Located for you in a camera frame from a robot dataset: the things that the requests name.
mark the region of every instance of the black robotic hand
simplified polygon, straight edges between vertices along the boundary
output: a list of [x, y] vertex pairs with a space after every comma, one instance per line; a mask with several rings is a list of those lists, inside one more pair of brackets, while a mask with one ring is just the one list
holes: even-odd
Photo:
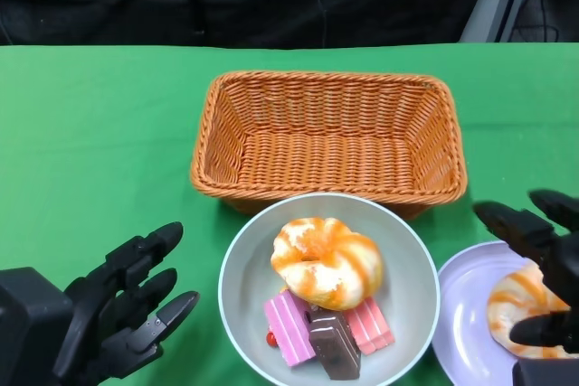
[[61, 292], [32, 268], [0, 271], [0, 386], [95, 386], [158, 359], [160, 343], [195, 307], [186, 292], [159, 309], [176, 283], [173, 268], [144, 285], [183, 236], [169, 223], [134, 237]]
[[[523, 257], [535, 261], [543, 283], [570, 309], [528, 318], [510, 332], [517, 344], [555, 347], [579, 353], [579, 200], [565, 194], [537, 190], [529, 194], [545, 216], [569, 230], [559, 236], [551, 223], [534, 213], [517, 212], [498, 202], [480, 202], [474, 211], [489, 231]], [[513, 368], [515, 385], [576, 385], [579, 360], [520, 360]]]

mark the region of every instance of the woven basket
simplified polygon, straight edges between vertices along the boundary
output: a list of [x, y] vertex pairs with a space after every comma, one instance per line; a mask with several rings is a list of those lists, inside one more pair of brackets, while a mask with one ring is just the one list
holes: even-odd
[[311, 192], [350, 193], [405, 219], [466, 191], [448, 87], [402, 74], [241, 71], [211, 85], [191, 180], [254, 214]]

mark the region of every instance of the toy food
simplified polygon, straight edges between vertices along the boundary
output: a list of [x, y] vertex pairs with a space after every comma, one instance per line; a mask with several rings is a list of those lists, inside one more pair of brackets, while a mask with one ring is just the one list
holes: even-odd
[[265, 316], [288, 366], [295, 366], [316, 356], [309, 343], [305, 314], [308, 304], [289, 291], [265, 303]]
[[286, 224], [273, 242], [271, 265], [292, 293], [331, 310], [358, 306], [382, 284], [374, 242], [332, 218]]
[[275, 334], [271, 331], [271, 327], [268, 330], [268, 334], [265, 335], [265, 341], [268, 343], [270, 347], [277, 347], [278, 342], [275, 339]]
[[531, 316], [568, 310], [569, 306], [543, 284], [543, 273], [535, 262], [529, 262], [502, 278], [490, 293], [487, 321], [492, 337], [515, 356], [531, 359], [577, 358], [563, 347], [530, 347], [513, 343], [509, 338], [513, 325]]
[[360, 350], [344, 314], [317, 309], [309, 313], [309, 342], [330, 380], [360, 377]]
[[392, 331], [372, 297], [344, 314], [357, 346], [366, 356], [394, 343]]

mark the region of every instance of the red candy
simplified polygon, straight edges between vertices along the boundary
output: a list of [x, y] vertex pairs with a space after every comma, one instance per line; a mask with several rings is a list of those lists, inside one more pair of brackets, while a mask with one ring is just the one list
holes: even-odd
[[275, 340], [275, 336], [273, 335], [272, 332], [268, 332], [267, 336], [265, 337], [265, 340], [268, 342], [268, 344], [271, 347], [277, 347], [278, 346], [278, 342]]

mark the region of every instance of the green table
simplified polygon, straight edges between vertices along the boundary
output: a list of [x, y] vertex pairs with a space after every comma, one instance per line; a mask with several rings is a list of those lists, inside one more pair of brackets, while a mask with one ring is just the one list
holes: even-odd
[[[578, 192], [579, 45], [433, 45], [335, 51], [101, 47], [0, 50], [0, 268], [33, 266], [59, 287], [136, 234], [181, 221], [159, 269], [201, 301], [165, 356], [109, 385], [265, 384], [230, 345], [217, 307], [223, 255], [247, 221], [189, 183], [209, 82], [232, 70], [400, 71], [445, 80], [470, 176], [463, 200], [412, 226], [437, 267], [491, 239], [470, 211], [526, 191]], [[396, 386], [449, 385], [432, 352]]]

